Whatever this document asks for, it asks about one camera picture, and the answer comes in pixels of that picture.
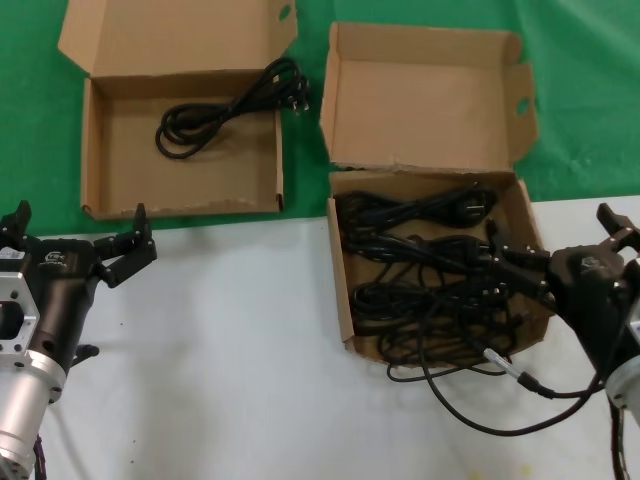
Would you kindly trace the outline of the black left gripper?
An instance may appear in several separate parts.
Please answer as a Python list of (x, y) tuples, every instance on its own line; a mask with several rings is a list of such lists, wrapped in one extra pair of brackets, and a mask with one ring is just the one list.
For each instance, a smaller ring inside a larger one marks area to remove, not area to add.
[(29, 349), (69, 368), (99, 278), (115, 288), (157, 259), (151, 224), (139, 203), (129, 232), (98, 239), (93, 246), (87, 240), (30, 237), (31, 217), (29, 202), (22, 200), (1, 218), (1, 248), (27, 254), (23, 272), (39, 313)]

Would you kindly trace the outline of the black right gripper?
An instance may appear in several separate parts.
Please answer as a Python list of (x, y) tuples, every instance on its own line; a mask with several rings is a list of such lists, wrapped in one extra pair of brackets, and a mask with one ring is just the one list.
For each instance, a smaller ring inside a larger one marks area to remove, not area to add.
[(639, 254), (640, 234), (607, 203), (598, 206), (597, 220), (608, 234), (600, 246), (571, 247), (550, 256), (493, 245), (489, 272), (513, 293), (541, 305), (556, 302), (557, 315), (574, 331), (596, 372), (611, 373), (635, 356), (635, 340), (622, 330), (635, 304), (635, 279), (618, 253), (631, 248)]

